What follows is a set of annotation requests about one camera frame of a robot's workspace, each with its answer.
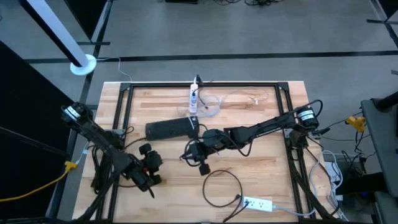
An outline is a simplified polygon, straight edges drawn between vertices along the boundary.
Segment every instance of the white power strip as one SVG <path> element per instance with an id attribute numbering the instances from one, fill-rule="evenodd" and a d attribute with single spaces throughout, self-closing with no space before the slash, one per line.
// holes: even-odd
<path id="1" fill-rule="evenodd" d="M 272 212 L 272 201 L 266 199 L 252 198 L 252 197 L 243 197 L 242 206 L 245 206 L 247 203 L 249 205 L 246 208 L 259 210 L 263 212 Z"/>

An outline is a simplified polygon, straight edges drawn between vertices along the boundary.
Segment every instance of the concrete floor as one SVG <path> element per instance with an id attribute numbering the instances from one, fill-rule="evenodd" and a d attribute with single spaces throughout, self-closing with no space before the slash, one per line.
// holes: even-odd
<path id="1" fill-rule="evenodd" d="M 72 36 L 87 41 L 82 29 L 61 0 L 47 0 Z M 1 1 L 0 40 L 22 58 L 65 58 L 17 1 Z M 228 6 L 213 1 L 199 5 L 169 4 L 155 0 L 115 1 L 100 57 L 185 54 L 251 54 L 397 50 L 386 28 L 368 24 L 377 19 L 364 0 L 285 0 L 269 7 L 249 7 L 243 1 Z M 93 47 L 82 49 L 92 54 Z M 359 112 L 361 100 L 383 97 L 397 90 L 398 56 L 276 58 L 242 60 L 181 60 L 124 62 L 121 70 L 134 81 L 182 81 L 200 74 L 205 80 L 303 80 L 310 100 L 321 99 L 321 126 Z M 78 100 L 85 81 L 73 76 L 68 64 L 33 65 L 71 99 Z M 97 104 L 105 81 L 128 81 L 118 63 L 98 64 L 87 103 Z M 336 125 L 329 138 L 353 139 L 353 128 Z M 84 142 L 79 142 L 81 150 Z M 352 142 L 322 140 L 325 149 L 353 154 Z M 374 152 L 370 138 L 361 144 Z M 368 172 L 380 171 L 376 157 Z M 356 221 L 369 217 L 356 217 Z"/>

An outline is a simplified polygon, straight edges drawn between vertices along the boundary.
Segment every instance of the black power strip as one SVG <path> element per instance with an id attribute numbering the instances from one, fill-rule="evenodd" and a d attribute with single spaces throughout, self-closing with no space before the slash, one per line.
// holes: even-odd
<path id="1" fill-rule="evenodd" d="M 145 125 L 145 134 L 148 141 L 188 136 L 197 139 L 199 134 L 199 120 L 197 116 L 158 121 Z"/>

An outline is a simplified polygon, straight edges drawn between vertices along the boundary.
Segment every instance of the wooden table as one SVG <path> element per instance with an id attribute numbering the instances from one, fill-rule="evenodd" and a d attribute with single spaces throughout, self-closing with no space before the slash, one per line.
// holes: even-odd
<path id="1" fill-rule="evenodd" d="M 95 119 L 104 129 L 112 127 L 119 86 L 118 82 L 104 83 Z M 289 87 L 294 108 L 308 103 L 304 82 L 289 82 Z M 188 88 L 135 88 L 129 119 L 129 125 L 134 126 L 135 131 L 127 135 L 127 142 L 144 137 L 146 123 L 178 118 L 177 107 L 181 106 L 182 102 L 188 102 L 188 93 Z M 279 115 L 273 88 L 211 87 L 204 88 L 200 94 L 201 96 L 216 95 L 224 99 L 221 110 L 215 117 L 200 118 L 200 122 L 210 129 L 251 126 Z M 148 192 L 141 192 L 137 188 L 119 188 L 114 222 L 221 222 L 234 210 L 237 202 L 225 208 L 215 208 L 205 202 L 202 196 L 205 177 L 200 176 L 197 167 L 189 167 L 185 161 L 178 159 L 187 141 L 187 137 L 180 137 L 150 142 L 153 150 L 156 150 L 163 158 L 164 163 L 159 172 L 163 182 L 152 188 L 155 199 L 152 199 Z M 144 143 L 137 143 L 128 151 L 141 157 L 138 147 Z M 309 143 L 309 149 L 315 156 L 320 157 L 323 163 L 320 148 L 311 141 Z M 307 171 L 310 172 L 315 161 L 307 152 L 304 153 L 304 157 Z M 281 131 L 254 140 L 249 157 L 243 157 L 238 151 L 224 150 L 219 155 L 210 156 L 207 162 L 212 170 L 226 169 L 237 175 L 245 196 L 272 200 L 275 205 L 295 211 Z M 85 161 L 74 218 L 83 214 L 96 197 L 90 188 L 94 173 L 93 161 L 89 156 Z M 320 168 L 316 169 L 313 181 L 317 186 L 319 201 L 329 212 L 333 211 L 326 199 L 330 193 L 330 183 Z M 132 184 L 131 181 L 124 179 L 121 183 Z M 108 214 L 110 192 L 104 206 L 105 215 Z M 237 181 L 228 174 L 210 177 L 206 184 L 206 196 L 217 205 L 228 203 L 238 193 Z M 302 192 L 301 195 L 303 208 L 305 212 L 308 212 Z M 231 221 L 295 222 L 297 217 L 280 210 L 272 213 L 244 210 Z"/>

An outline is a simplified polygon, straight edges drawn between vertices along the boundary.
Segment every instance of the white cable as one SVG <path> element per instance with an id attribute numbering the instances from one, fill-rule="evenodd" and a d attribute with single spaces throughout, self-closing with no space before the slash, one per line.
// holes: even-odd
<path id="1" fill-rule="evenodd" d="M 81 154 L 80 154 L 79 159 L 76 160 L 76 162 L 75 162 L 76 165 L 79 164 L 80 159 L 81 159 L 81 157 L 83 156 L 83 154 L 87 154 L 87 146 L 88 146 L 88 143 L 90 143 L 90 141 L 87 141 L 87 143 L 85 144 L 85 146 L 84 146 L 84 148 L 83 148 L 83 150 L 82 150 L 82 152 L 81 152 Z"/>
<path id="2" fill-rule="evenodd" d="M 340 179 L 340 182 L 339 182 L 338 185 L 335 185 L 333 182 L 331 182 L 332 188 L 331 188 L 331 191 L 330 191 L 330 195 L 327 197 L 328 201 L 334 206 L 334 208 L 336 208 L 338 206 L 338 201 L 336 199 L 336 189 L 339 186 L 341 186 L 342 183 L 343 183 L 343 174 L 341 173 L 340 168 L 337 166 L 336 156 L 329 150 L 324 150 L 322 152 L 322 154 L 324 152 L 329 153 L 329 154 L 331 154 L 333 156 L 333 158 L 335 160 L 336 168 L 337 168 L 337 170 L 338 170 L 338 172 L 339 172 L 339 174 L 341 176 L 341 179 Z M 317 188 L 316 188 L 315 184 L 312 181 L 312 177 L 313 177 L 314 170 L 320 164 L 320 159 L 321 159 L 322 154 L 320 154 L 320 157 L 318 158 L 318 162 L 311 168 L 310 177 L 309 177 L 310 183 L 311 183 L 311 185 L 313 187 L 314 195 L 316 196 L 316 198 L 318 198 L 318 192 L 317 192 Z M 277 206 L 277 205 L 273 205 L 272 208 L 278 209 L 278 210 L 283 210 L 285 212 L 289 212 L 289 213 L 291 213 L 293 215 L 296 215 L 296 216 L 309 216 L 309 215 L 311 215 L 311 214 L 313 214 L 315 212 L 315 209 L 313 209 L 310 213 L 297 213 L 297 212 L 293 212 L 293 211 L 291 211 L 291 210 L 289 210 L 287 208 L 280 207 L 280 206 Z M 348 222 L 347 217 L 344 215 L 344 213 L 341 211 L 341 209 L 338 210 L 338 215 L 339 215 L 340 218 L 344 218 Z"/>
<path id="3" fill-rule="evenodd" d="M 195 130 L 195 126 L 193 125 L 193 122 L 192 122 L 192 117 L 191 117 L 191 116 L 189 116 L 189 117 L 188 117 L 188 120 L 191 122 L 192 129 L 193 129 L 193 130 Z"/>
<path id="4" fill-rule="evenodd" d="M 289 209 L 287 209 L 287 208 L 280 207 L 280 206 L 276 206 L 276 205 L 273 205 L 272 208 L 273 208 L 273 209 L 278 209 L 278 210 L 283 210 L 283 211 L 285 211 L 285 212 L 289 212 L 290 214 L 293 214 L 293 215 L 296 215 L 296 216 L 309 216 L 309 215 L 312 215 L 312 213 L 315 212 L 315 209 L 314 209 L 314 210 L 312 210 L 312 212 L 310 212 L 310 213 L 301 214 L 301 213 L 293 212 L 293 211 L 291 211 L 291 210 L 289 210 Z"/>
<path id="5" fill-rule="evenodd" d="M 105 60 L 112 59 L 112 58 L 118 58 L 118 59 L 119 59 L 118 71 L 119 71 L 120 73 L 122 73 L 123 75 L 129 77 L 129 78 L 130 78 L 130 82 L 132 82 L 131 76 L 130 76 L 129 74 L 124 73 L 122 70 L 120 70 L 120 63 L 121 63 L 121 61 L 122 61 L 121 58 L 119 58 L 119 57 L 109 57 L 109 58 L 97 59 L 97 61 L 105 61 Z"/>
<path id="6" fill-rule="evenodd" d="M 337 171 L 338 171 L 338 173 L 339 173 L 339 175 L 340 175 L 340 182 L 338 183 L 338 185 L 336 185 L 336 184 L 333 183 L 333 182 L 330 182 L 330 184 L 331 184 L 332 187 L 331 187 L 331 190 L 330 190 L 330 195 L 327 196 L 328 201 L 331 203 L 331 205 L 332 205 L 332 206 L 334 207 L 334 209 L 335 209 L 335 208 L 337 208 L 337 206 L 338 206 L 338 201 L 337 201 L 337 198 L 336 198 L 336 189 L 337 189 L 338 187 L 340 187 L 340 186 L 343 184 L 343 173 L 341 172 L 340 168 L 339 168 L 338 165 L 337 165 L 336 156 L 335 156 L 331 151 L 324 150 L 322 153 L 324 153 L 324 152 L 327 152 L 327 153 L 329 153 L 329 154 L 331 154 L 331 155 L 333 156 L 333 158 L 334 158 L 334 160 L 335 160 L 336 169 L 337 169 Z M 344 219 L 348 222 L 347 217 L 346 217 L 345 214 L 341 211 L 341 209 L 339 209 L 339 210 L 337 211 L 337 214 L 339 215 L 340 218 L 344 218 Z"/>

